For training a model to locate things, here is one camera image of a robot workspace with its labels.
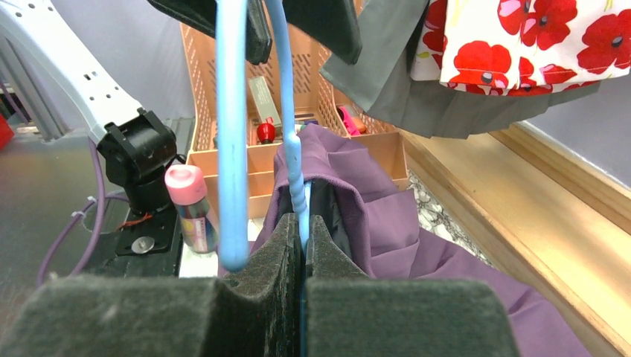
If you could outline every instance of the gray fabric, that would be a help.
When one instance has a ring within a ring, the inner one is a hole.
[[[455,91],[438,81],[413,81],[406,45],[428,0],[371,0],[359,15],[364,48],[355,65],[335,55],[320,73],[367,115],[425,137],[466,138],[505,129],[548,107],[598,91],[599,84],[530,97]]]

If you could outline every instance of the blue hanger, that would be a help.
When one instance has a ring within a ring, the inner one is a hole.
[[[246,160],[247,0],[217,1],[217,150],[219,157],[219,259],[228,271],[246,266],[248,244],[248,165]],[[281,0],[266,0],[281,69],[283,141],[289,194],[298,215],[303,251],[309,239],[310,182],[304,182],[302,148],[295,134],[292,53]]]

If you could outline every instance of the black garment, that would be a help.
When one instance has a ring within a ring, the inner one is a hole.
[[[289,188],[285,187],[278,207],[278,220],[280,220],[285,213],[293,212]],[[350,240],[348,239],[342,214],[337,204],[335,188],[328,182],[323,180],[315,180],[312,182],[310,215],[311,217],[322,217],[335,245],[352,260],[353,254],[350,251]]]

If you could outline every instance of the gray wall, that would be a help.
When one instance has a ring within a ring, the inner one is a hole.
[[[109,74],[161,119],[194,116],[179,23],[146,0],[52,0]],[[79,113],[55,83],[42,80],[70,127]]]
[[[631,187],[631,76],[605,80],[598,93],[529,122]]]

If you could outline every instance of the red floral fabric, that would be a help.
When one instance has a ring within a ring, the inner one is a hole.
[[[576,18],[576,0],[536,0],[522,28],[522,41],[547,50],[570,34],[568,22]]]
[[[500,0],[497,5],[499,23],[511,35],[517,35],[528,18],[531,0]]]
[[[587,48],[578,53],[578,65],[590,73],[602,74],[611,65],[629,68],[631,59],[631,10],[600,17],[583,35]]]
[[[427,45],[427,48],[438,52],[432,54],[432,58],[439,68],[442,68],[443,65],[443,50],[447,40],[445,37],[446,18],[447,0],[437,0],[428,6],[424,25],[429,31],[425,32],[422,41]]]
[[[475,94],[522,96],[630,70],[629,0],[429,0],[410,76]]]
[[[484,41],[470,42],[462,46],[454,58],[460,74],[450,82],[507,88],[506,73],[510,64],[510,52],[504,46],[490,46]]]

